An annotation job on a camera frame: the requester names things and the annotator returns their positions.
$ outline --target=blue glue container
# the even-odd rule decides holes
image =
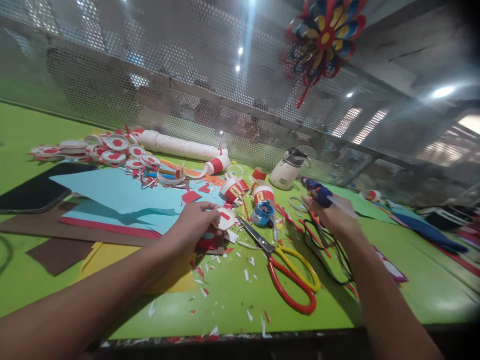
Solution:
[[[255,205],[253,213],[251,214],[251,221],[260,228],[265,228],[272,220],[272,215],[275,210],[270,201],[261,201]]]

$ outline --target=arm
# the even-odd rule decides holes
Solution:
[[[354,210],[347,199],[338,196],[337,199]],[[304,200],[345,249],[358,289],[363,321],[376,357],[443,359],[368,242],[359,222],[334,204],[323,209],[311,198]]]
[[[215,207],[210,202],[187,204],[177,222],[155,244],[0,319],[0,358],[80,356],[180,254],[193,252],[210,223],[220,217]]]

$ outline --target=glue gun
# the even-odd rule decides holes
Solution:
[[[300,179],[301,184],[303,187],[308,191],[308,195],[316,201],[318,205],[322,208],[327,209],[330,205],[335,204],[340,209],[343,210],[344,213],[350,215],[352,218],[357,219],[357,214],[349,208],[346,208],[340,201],[334,198],[333,193],[326,187],[323,186],[316,180],[313,180],[309,177],[302,177]]]

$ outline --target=hanging paper pinwheel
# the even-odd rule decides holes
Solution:
[[[286,32],[295,44],[283,55],[286,75],[300,78],[305,91],[320,78],[333,78],[340,69],[340,58],[350,59],[355,52],[352,42],[365,28],[366,18],[359,16],[367,0],[305,0],[303,13],[294,18]]]

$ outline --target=hand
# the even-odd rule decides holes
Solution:
[[[333,195],[333,197],[341,202],[345,208],[351,209],[355,212],[352,203],[344,197]],[[330,232],[336,237],[346,236],[347,238],[354,238],[362,234],[362,228],[357,219],[352,218],[346,214],[341,208],[334,203],[328,208],[321,207],[311,197],[302,196],[303,201],[307,207],[318,216],[321,222],[326,226]]]
[[[211,223],[220,222],[220,206],[209,201],[191,202],[185,205],[178,220],[173,224],[168,234],[182,248],[191,248],[193,252],[200,238],[205,234]]]

